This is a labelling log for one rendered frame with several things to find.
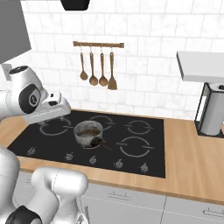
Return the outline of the white wall shelf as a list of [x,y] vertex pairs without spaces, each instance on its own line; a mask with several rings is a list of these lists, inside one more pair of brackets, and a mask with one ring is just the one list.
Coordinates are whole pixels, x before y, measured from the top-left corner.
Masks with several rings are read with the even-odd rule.
[[224,83],[224,52],[177,51],[182,81]]

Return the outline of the wooden spatula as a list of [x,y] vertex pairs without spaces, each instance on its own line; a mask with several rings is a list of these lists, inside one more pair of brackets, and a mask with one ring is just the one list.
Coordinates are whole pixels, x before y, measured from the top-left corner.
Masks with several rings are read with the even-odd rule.
[[110,78],[108,80],[108,89],[117,90],[116,79],[114,77],[114,53],[111,52],[109,55],[110,59]]

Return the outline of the black range hood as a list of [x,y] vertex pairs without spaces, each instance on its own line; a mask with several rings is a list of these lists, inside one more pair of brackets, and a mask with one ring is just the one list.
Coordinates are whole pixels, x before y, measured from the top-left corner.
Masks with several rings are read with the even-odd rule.
[[65,11],[86,11],[90,0],[60,0]]

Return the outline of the grey drawer front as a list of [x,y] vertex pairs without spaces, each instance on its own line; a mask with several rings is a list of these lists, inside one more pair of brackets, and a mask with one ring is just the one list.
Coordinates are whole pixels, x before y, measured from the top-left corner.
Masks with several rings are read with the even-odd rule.
[[[117,194],[125,194],[131,197],[130,201],[121,199],[111,199],[108,197],[108,193],[115,191]],[[87,191],[84,197],[88,199],[104,200],[109,202],[117,202],[129,206],[143,207],[155,210],[163,210],[165,203],[165,196],[148,193],[139,192],[133,190],[127,190],[106,185],[88,184]]]
[[32,186],[32,174],[21,171],[18,174],[17,184],[13,194],[13,203],[16,207],[26,206],[32,199],[34,188]]
[[203,214],[203,210],[215,212],[224,206],[189,199],[167,197],[161,224],[224,224],[224,218]]

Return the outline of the wooden wall rail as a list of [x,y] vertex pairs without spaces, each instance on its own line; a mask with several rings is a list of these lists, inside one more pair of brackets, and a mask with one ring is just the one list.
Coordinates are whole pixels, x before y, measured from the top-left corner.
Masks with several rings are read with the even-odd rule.
[[94,47],[124,48],[124,43],[95,43],[95,42],[74,41],[73,46],[94,46]]

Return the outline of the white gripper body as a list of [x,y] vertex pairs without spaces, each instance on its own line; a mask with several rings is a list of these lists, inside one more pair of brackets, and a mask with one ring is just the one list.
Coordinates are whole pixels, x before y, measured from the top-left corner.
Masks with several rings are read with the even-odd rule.
[[38,108],[33,113],[24,115],[26,123],[41,123],[49,119],[69,115],[71,113],[71,107],[64,97],[61,98],[61,102],[58,105],[51,106],[49,103],[46,105],[47,108],[43,108],[43,104],[39,104]]

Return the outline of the black glass hob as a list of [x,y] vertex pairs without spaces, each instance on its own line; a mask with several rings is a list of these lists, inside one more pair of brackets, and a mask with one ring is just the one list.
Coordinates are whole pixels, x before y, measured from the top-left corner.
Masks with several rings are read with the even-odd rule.
[[[102,125],[103,140],[112,150],[107,150],[101,145],[85,149],[76,142],[74,127],[84,121],[96,121]],[[62,118],[29,125],[8,149],[22,157],[165,177],[162,119],[74,110]],[[71,161],[65,160],[67,153],[73,154]],[[89,163],[92,156],[96,156],[96,164]],[[123,163],[121,169],[115,168],[118,159]],[[140,167],[143,164],[148,165],[147,172],[141,171]]]

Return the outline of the small wooden spoon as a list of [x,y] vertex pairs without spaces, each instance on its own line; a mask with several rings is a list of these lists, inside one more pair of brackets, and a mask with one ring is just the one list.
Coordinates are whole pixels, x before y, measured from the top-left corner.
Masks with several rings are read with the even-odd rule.
[[[81,62],[81,67],[84,67],[84,56],[83,53],[80,54],[80,62]],[[80,73],[80,78],[84,81],[86,81],[88,79],[88,75],[85,72],[85,70],[82,70]]]

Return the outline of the white paper towel roll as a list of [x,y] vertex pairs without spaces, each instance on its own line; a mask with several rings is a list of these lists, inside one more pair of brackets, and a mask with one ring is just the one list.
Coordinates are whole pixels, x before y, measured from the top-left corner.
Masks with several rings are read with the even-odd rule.
[[220,83],[205,83],[206,101],[201,117],[201,132],[217,136],[224,122],[224,90]]

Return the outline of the grey cupboard door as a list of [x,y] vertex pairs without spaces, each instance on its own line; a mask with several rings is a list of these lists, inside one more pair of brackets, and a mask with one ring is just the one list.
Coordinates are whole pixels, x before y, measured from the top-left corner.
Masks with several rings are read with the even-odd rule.
[[89,197],[80,201],[87,208],[90,224],[161,224],[161,210]]

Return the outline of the grey wall cupboard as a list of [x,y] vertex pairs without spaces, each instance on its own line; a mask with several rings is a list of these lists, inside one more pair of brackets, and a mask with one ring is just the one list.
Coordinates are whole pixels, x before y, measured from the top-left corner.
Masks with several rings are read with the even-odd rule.
[[32,49],[19,0],[0,0],[0,64]]

